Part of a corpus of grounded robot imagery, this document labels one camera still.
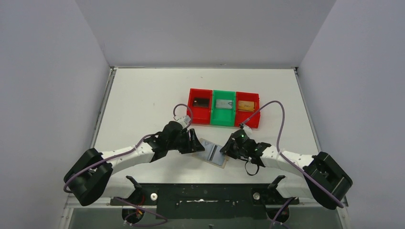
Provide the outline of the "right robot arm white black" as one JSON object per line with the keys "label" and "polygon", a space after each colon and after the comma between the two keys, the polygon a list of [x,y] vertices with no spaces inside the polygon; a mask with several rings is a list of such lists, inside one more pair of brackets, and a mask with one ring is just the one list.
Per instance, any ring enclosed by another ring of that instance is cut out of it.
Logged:
{"label": "right robot arm white black", "polygon": [[270,143],[257,143],[243,129],[232,133],[220,152],[258,167],[284,171],[268,187],[269,199],[276,204],[287,198],[310,198],[327,209],[342,208],[342,200],[353,185],[352,179],[328,153],[306,155],[279,151]]}

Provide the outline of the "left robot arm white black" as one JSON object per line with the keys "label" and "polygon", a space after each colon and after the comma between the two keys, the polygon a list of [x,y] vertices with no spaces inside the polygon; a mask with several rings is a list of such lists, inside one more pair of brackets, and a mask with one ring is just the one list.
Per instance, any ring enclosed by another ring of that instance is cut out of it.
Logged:
{"label": "left robot arm white black", "polygon": [[63,191],[73,194],[82,206],[104,197],[123,198],[134,204],[141,199],[136,180],[132,176],[114,177],[115,173],[157,161],[169,151],[189,154],[204,150],[193,128],[170,121],[162,131],[144,136],[134,146],[106,152],[86,150],[65,175]]}

